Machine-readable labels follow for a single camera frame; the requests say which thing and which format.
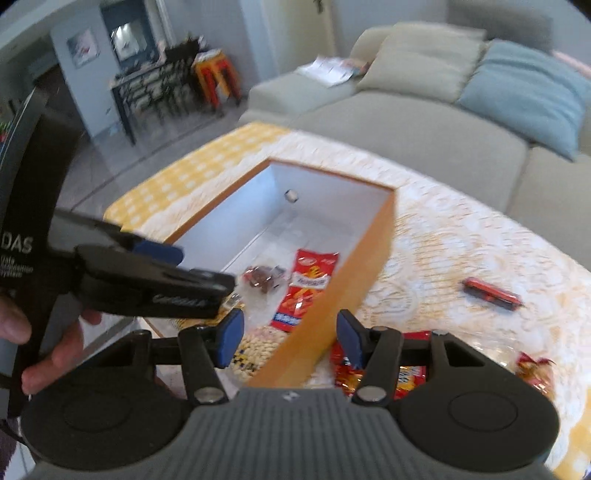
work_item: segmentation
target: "doorway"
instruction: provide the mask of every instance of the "doorway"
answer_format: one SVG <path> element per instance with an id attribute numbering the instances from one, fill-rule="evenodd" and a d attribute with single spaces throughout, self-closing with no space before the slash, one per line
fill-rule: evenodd
<path id="1" fill-rule="evenodd" d="M 279 74 L 334 56 L 330 0 L 262 0 Z"/>
<path id="2" fill-rule="evenodd" d="M 59 65 L 50 68 L 47 72 L 37 77 L 33 81 L 33 84 L 49 97 L 47 102 L 48 107 L 65 115 L 80 131 L 86 132 L 82 117 L 78 112 L 76 103 L 72 98 L 72 94 Z"/>

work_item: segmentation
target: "human hand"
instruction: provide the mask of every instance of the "human hand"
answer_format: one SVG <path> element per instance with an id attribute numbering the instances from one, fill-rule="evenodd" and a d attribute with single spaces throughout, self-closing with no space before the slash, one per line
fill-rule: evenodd
<path id="1" fill-rule="evenodd" d="M 82 317 L 91 325 L 100 323 L 100 313 L 85 310 Z M 14 302 L 0 296 L 0 338 L 22 345 L 31 337 L 31 324 Z M 22 391 L 34 395 L 73 369 L 81 359 L 84 338 L 80 322 L 72 323 L 60 343 L 37 365 L 27 368 L 21 377 Z"/>

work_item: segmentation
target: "tablecloth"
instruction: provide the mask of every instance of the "tablecloth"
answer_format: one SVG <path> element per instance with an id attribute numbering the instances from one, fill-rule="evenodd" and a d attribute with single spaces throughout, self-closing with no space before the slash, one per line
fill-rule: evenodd
<path id="1" fill-rule="evenodd" d="M 133 189 L 105 218 L 165 241 L 269 157 L 397 187 L 392 257 L 357 312 L 366 326 L 512 339 L 555 363 L 561 427 L 547 465 L 582 477 L 591 458 L 591 273 L 503 214 L 448 186 L 366 151 L 303 132 L 249 124 L 182 158 Z M 520 294 L 506 313 L 459 294 L 474 275 Z"/>

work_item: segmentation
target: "red snack bag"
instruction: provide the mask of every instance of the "red snack bag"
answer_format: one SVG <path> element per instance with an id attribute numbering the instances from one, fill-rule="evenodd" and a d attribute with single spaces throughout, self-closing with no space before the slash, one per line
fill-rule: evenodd
<path id="1" fill-rule="evenodd" d="M 517 360 L 517 371 L 515 375 L 529 383 L 532 387 L 538 389 L 550 400 L 554 400 L 554 374 L 552 364 L 554 362 L 548 358 L 538 358 L 534 360 L 526 353 L 521 352 Z"/>
<path id="2" fill-rule="evenodd" d="M 431 332 L 429 330 L 404 334 L 404 338 L 413 340 L 429 340 L 430 336 Z M 335 369 L 335 387 L 341 388 L 350 397 L 363 378 L 363 370 L 355 370 L 351 367 L 339 342 L 333 345 L 330 353 L 330 362 Z M 426 381 L 427 367 L 423 365 L 417 367 L 400 367 L 394 399 L 399 400 L 400 398 L 406 397 L 409 392 L 419 385 L 423 385 Z"/>
<path id="3" fill-rule="evenodd" d="M 300 324 L 314 299 L 328 286 L 339 254 L 317 254 L 299 249 L 291 273 L 290 287 L 271 326 L 290 332 Z"/>

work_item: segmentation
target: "picture frame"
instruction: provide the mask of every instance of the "picture frame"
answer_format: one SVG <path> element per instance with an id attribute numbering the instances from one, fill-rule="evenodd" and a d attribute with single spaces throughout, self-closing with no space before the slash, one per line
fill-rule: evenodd
<path id="1" fill-rule="evenodd" d="M 79 69 L 100 55 L 92 30 L 87 28 L 66 41 L 74 66 Z"/>

